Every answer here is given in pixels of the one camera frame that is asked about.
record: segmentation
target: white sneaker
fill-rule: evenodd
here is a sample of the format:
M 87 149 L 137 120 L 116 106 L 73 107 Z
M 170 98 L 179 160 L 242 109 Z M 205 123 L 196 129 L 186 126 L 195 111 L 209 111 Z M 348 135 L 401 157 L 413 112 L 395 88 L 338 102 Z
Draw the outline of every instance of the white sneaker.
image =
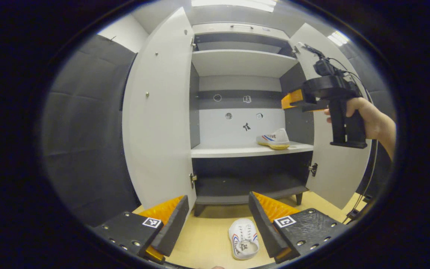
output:
M 278 129 L 271 134 L 257 136 L 256 142 L 260 145 L 267 145 L 272 149 L 286 149 L 290 146 L 290 140 L 284 128 Z
M 249 259 L 258 252 L 258 235 L 251 220 L 237 219 L 234 221 L 228 230 L 228 236 L 232 241 L 232 254 L 235 259 Z

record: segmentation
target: light wood floor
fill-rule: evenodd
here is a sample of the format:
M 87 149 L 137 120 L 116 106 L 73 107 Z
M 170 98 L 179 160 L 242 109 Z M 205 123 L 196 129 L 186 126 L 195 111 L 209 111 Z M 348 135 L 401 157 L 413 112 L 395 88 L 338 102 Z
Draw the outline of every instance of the light wood floor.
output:
M 279 201 L 296 207 L 300 211 L 315 208 L 331 218 L 342 222 L 353 208 L 358 197 L 359 194 L 354 194 L 350 202 L 343 209 L 337 208 L 311 191 L 303 193 L 302 204 L 299 206 L 296 206 L 296 198 L 294 196 L 280 199 Z M 365 205 L 366 203 L 361 201 L 356 209 L 361 210 Z M 143 211 L 142 206 L 134 210 L 133 213 L 141 211 Z M 221 266 L 225 269 L 253 268 L 273 263 L 274 260 L 268 257 L 261 236 L 258 237 L 260 249 L 252 259 L 241 261 L 235 260 L 232 257 L 232 246 L 228 238 L 228 229 L 239 218 L 248 218 L 255 223 L 248 205 L 207 206 L 198 217 L 193 216 L 193 211 L 190 212 L 174 250 L 170 257 L 166 257 L 166 260 L 174 264 L 201 269 L 211 269 L 215 266 Z

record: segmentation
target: shoe sole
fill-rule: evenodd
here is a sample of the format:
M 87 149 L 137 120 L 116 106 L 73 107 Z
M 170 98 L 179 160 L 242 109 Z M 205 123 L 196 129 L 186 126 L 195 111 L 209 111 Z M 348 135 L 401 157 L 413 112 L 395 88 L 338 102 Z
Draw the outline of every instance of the shoe sole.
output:
M 288 145 L 270 145 L 269 143 L 263 143 L 263 142 L 258 142 L 258 141 L 257 141 L 257 143 L 258 143 L 258 145 L 267 145 L 270 148 L 276 149 L 276 150 L 287 149 L 290 146 L 290 144 L 288 144 Z

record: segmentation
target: open cabinet door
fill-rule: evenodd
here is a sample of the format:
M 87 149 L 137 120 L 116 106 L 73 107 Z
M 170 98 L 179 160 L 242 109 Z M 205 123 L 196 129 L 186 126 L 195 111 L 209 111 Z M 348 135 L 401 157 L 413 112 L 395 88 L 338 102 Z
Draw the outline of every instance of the open cabinet door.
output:
M 122 109 L 122 139 L 130 179 L 145 209 L 188 195 L 189 85 L 194 37 L 183 8 L 150 34 L 130 70 Z
M 357 75 L 351 63 L 332 41 L 312 26 L 304 24 L 290 38 L 289 43 L 292 47 L 297 46 L 300 51 L 300 53 L 297 53 L 297 57 L 307 80 L 319 77 L 313 68 L 318 57 L 314 53 L 301 48 L 297 44 L 298 42 L 306 43 L 318 49 L 326 57 L 335 58 L 343 63 L 348 71 Z M 331 63 L 343 69 L 336 61 L 331 61 Z M 363 96 L 367 98 L 363 86 L 359 85 L 359 87 Z M 333 141 L 333 130 L 331 124 L 326 122 L 328 116 L 323 111 L 315 111 L 313 112 L 313 118 L 312 165 L 317 163 L 318 168 L 315 176 L 312 176 L 311 173 L 309 174 L 306 187 L 342 209 L 353 197 L 363 178 L 371 151 L 371 140 L 367 139 L 368 146 L 364 149 L 330 145 L 330 142 Z

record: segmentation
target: black cable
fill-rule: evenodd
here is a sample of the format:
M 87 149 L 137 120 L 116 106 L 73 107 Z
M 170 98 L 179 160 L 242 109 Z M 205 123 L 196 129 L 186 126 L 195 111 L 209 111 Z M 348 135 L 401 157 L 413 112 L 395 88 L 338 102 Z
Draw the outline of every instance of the black cable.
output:
M 363 84 L 363 82 L 361 81 L 361 79 L 355 74 L 355 73 L 353 73 L 353 72 L 350 72 L 350 71 L 348 71 L 348 70 L 346 70 L 347 68 L 340 62 L 340 61 L 338 61 L 338 60 L 336 60 L 335 58 L 331 58 L 331 57 L 328 57 L 327 58 L 328 60 L 334 60 L 334 61 L 336 61 L 336 62 L 338 62 L 343 68 L 344 68 L 344 70 L 341 70 L 342 72 L 345 72 L 345 73 L 349 73 L 349 75 L 351 76 L 351 79 L 356 83 L 356 81 L 355 81 L 355 79 L 353 78 L 353 76 L 355 76 L 357 79 L 358 79 L 358 81 L 359 81 L 359 83 L 361 83 L 361 85 L 363 86 L 363 88 L 365 89 L 365 92 L 366 92 L 366 96 L 369 98 L 369 102 L 371 103 L 371 104 L 374 104 L 373 103 L 373 99 L 371 98 L 371 95 L 369 94 L 369 92 L 367 91 L 367 89 L 366 89 L 366 87 L 364 86 L 364 84 Z M 367 191 L 367 189 L 368 189 L 368 187 L 369 187 L 369 184 L 371 183 L 371 180 L 372 180 L 372 178 L 373 178 L 373 174 L 374 174 L 374 168 L 375 168 L 375 165 L 376 165 L 376 160 L 377 160 L 377 147 L 378 147 L 378 141 L 376 140 L 376 146 L 375 146 L 375 154 L 374 154 L 374 161 L 373 161 L 373 170 L 371 171 L 371 175 L 369 176 L 369 180 L 368 180 L 368 182 L 367 182 L 367 185 L 366 185 L 366 187 L 365 187 L 365 189 L 364 189 L 364 191 L 363 191 L 363 194 L 360 194 L 359 195 L 359 197 L 358 197 L 358 199 L 356 200 L 356 203 L 355 203 L 355 206 L 353 206 L 353 209 L 348 213 L 348 215 L 346 216 L 346 218 L 345 218 L 345 220 L 343 220 L 343 222 L 342 223 L 345 223 L 345 221 L 349 218 L 349 216 L 351 216 L 351 214 L 355 211 L 355 209 L 356 209 L 356 207 L 359 205 L 359 203 L 361 202 L 361 198 L 363 197 L 363 196 L 365 196 L 365 194 L 366 194 L 366 191 Z

